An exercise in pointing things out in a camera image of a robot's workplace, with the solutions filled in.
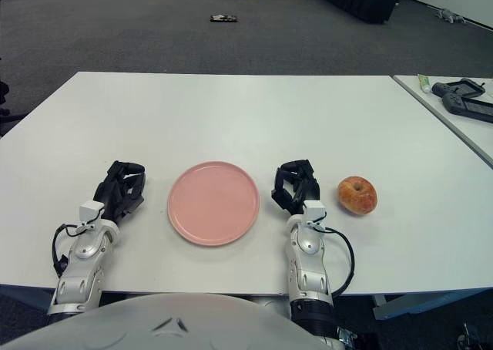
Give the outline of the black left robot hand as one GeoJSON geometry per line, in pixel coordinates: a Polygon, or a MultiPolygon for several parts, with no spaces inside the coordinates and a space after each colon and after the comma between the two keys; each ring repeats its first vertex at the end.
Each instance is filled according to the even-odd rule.
{"type": "Polygon", "coordinates": [[[94,201],[104,204],[102,219],[119,224],[131,214],[144,201],[145,183],[144,166],[115,160],[93,197],[94,201]]]}

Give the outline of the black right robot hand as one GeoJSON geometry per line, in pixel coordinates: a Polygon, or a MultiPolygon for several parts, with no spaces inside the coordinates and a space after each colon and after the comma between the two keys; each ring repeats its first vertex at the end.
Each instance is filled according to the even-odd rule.
{"type": "Polygon", "coordinates": [[[309,160],[294,160],[277,168],[272,199],[291,215],[303,214],[305,200],[319,200],[320,186],[309,160]]]}

